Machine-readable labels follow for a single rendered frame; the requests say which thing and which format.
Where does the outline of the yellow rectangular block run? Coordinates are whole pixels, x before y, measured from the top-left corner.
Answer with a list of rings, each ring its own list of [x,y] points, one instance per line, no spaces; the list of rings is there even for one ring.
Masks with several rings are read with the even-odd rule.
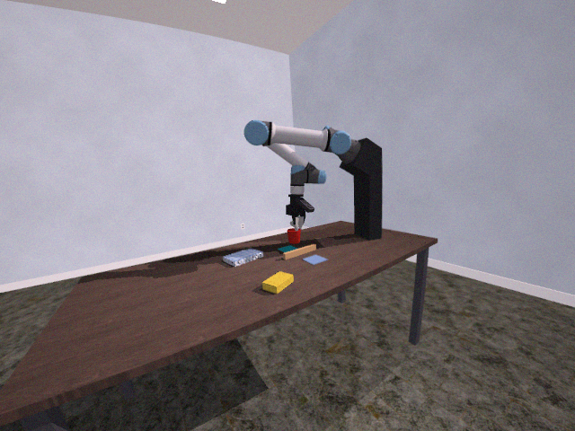
[[[262,282],[262,288],[272,293],[278,294],[284,288],[294,282],[294,276],[284,272],[278,272],[272,277]]]

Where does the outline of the blue and white checkered cloth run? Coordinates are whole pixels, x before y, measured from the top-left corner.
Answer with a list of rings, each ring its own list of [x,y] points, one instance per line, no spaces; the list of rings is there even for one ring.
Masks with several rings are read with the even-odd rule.
[[[246,262],[258,259],[263,257],[263,252],[262,251],[257,251],[255,249],[249,248],[243,251],[238,251],[236,253],[230,254],[230,255],[226,255],[223,257],[223,261],[234,266],[237,267],[239,265],[242,265]]]

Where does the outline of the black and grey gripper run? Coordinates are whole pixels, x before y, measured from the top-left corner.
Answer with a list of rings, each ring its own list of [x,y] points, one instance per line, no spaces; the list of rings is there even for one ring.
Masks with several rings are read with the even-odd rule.
[[[299,231],[305,222],[305,210],[299,206],[296,202],[296,198],[303,197],[304,194],[290,194],[290,204],[286,205],[286,215],[292,216],[293,221],[290,222],[295,228],[295,231]],[[291,207],[293,206],[293,207]]]

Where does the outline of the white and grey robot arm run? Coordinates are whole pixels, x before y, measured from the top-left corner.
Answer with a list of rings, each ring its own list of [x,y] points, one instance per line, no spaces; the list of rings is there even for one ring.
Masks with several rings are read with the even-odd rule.
[[[323,131],[317,131],[276,126],[269,121],[252,120],[248,123],[245,126],[244,136],[251,145],[267,146],[294,165],[291,167],[290,174],[291,194],[304,194],[302,186],[305,183],[324,184],[326,171],[309,171],[315,170],[313,165],[287,145],[320,148],[323,152],[336,154],[345,164],[351,163],[360,149],[359,141],[354,140],[356,141],[354,142],[345,131],[335,130],[329,126],[326,126]]]

